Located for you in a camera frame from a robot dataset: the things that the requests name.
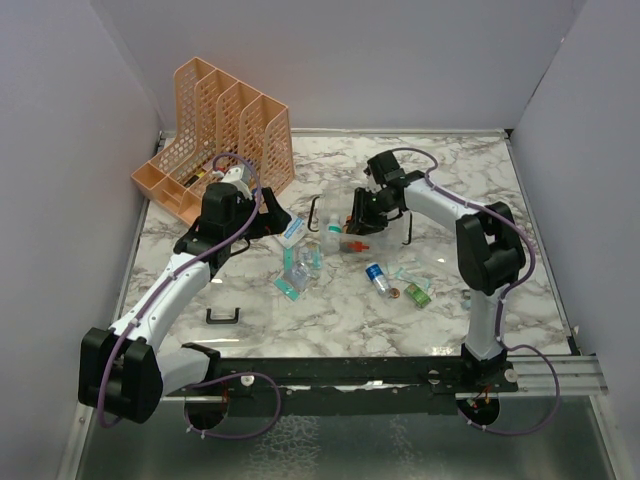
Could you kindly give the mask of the blue white medicine carton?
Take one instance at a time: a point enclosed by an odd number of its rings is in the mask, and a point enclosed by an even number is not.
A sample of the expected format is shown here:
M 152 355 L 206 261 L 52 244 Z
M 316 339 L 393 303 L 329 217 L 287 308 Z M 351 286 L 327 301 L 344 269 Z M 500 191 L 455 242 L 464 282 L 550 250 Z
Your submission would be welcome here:
M 276 236 L 276 240 L 285 248 L 292 248 L 308 233 L 306 223 L 297 215 L 293 215 L 283 233 Z

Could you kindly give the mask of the brown bottle orange cap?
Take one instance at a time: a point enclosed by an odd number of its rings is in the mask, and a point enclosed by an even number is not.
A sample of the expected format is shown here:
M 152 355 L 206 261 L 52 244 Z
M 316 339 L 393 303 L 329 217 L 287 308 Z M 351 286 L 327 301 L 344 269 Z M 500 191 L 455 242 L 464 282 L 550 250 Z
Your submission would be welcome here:
M 351 215 L 347 215 L 345 222 L 342 226 L 342 233 L 348 235 L 356 235 L 358 230 L 358 224 Z

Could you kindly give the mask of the clear plastic medicine box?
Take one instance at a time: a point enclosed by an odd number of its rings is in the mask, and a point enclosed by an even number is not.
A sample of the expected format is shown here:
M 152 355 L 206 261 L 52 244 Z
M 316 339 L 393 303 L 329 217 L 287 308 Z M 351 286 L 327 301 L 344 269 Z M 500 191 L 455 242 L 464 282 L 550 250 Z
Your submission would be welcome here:
M 399 210 L 379 211 L 374 193 L 365 187 L 339 184 L 312 199 L 308 228 L 319 235 L 326 256 L 378 259 L 411 244 L 413 218 Z

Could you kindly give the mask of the white bottle green cap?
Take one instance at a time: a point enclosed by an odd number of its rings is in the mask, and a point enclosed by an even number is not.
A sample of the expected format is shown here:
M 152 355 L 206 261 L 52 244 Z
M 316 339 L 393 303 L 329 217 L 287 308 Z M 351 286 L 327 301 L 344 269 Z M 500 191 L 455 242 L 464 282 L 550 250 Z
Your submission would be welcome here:
M 340 216 L 337 213 L 332 213 L 328 218 L 323 237 L 323 249 L 328 255 L 336 254 L 340 250 L 341 234 Z

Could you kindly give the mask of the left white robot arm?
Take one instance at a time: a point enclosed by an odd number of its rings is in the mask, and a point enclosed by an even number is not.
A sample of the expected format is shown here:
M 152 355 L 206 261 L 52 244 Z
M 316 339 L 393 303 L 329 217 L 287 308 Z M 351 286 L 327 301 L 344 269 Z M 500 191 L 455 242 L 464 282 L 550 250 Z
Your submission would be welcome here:
M 78 400 L 95 409 L 102 427 L 122 419 L 144 423 L 163 396 L 186 387 L 206 395 L 225 382 L 216 350 L 188 343 L 159 358 L 158 349 L 186 306 L 231 258 L 236 240 L 280 234 L 290 220 L 268 187 L 252 193 L 227 182 L 207 187 L 200 216 L 177 241 L 151 289 L 109 328 L 92 328 L 81 341 Z

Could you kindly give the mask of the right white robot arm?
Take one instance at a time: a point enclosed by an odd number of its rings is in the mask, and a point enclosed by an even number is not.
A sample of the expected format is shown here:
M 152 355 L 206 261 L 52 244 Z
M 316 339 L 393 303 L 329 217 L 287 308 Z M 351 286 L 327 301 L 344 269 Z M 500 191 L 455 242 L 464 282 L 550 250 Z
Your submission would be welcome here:
M 508 205 L 481 205 L 434 183 L 429 168 L 407 173 L 396 158 L 398 147 L 375 155 L 364 170 L 369 187 L 354 191 L 352 211 L 346 223 L 349 234 L 383 231 L 405 213 L 422 215 L 455 235 L 458 271 L 471 293 L 469 330 L 461 349 L 461 383 L 481 391 L 506 361 L 502 337 L 506 295 L 520 284 L 526 255 L 535 259 Z

